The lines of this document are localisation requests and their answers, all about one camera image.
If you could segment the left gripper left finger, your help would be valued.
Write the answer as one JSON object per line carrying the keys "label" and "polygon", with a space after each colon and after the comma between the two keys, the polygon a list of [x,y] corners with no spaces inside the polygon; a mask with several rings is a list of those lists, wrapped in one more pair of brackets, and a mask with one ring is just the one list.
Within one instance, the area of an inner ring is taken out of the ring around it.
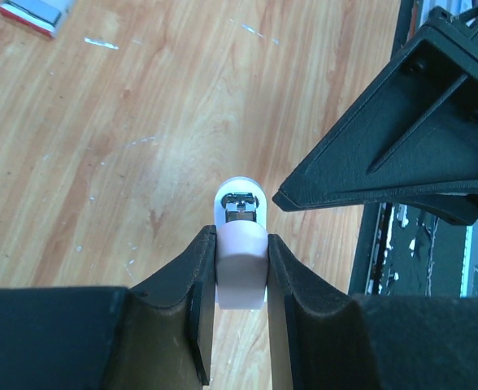
{"label": "left gripper left finger", "polygon": [[211,379],[216,228],[125,297],[106,389],[202,389]]}

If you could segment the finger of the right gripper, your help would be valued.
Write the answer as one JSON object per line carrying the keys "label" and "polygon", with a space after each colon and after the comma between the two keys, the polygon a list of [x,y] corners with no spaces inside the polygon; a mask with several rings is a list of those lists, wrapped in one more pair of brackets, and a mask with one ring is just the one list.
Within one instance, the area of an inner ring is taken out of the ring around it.
{"label": "finger of the right gripper", "polygon": [[426,24],[281,184],[284,211],[373,202],[478,219],[478,36]]}

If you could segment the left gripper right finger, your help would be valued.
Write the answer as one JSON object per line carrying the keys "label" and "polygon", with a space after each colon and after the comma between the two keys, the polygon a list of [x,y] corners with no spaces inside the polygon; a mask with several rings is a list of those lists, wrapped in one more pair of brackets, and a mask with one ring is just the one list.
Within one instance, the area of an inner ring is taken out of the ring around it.
{"label": "left gripper right finger", "polygon": [[360,306],[268,237],[267,312],[274,389],[379,389]]}

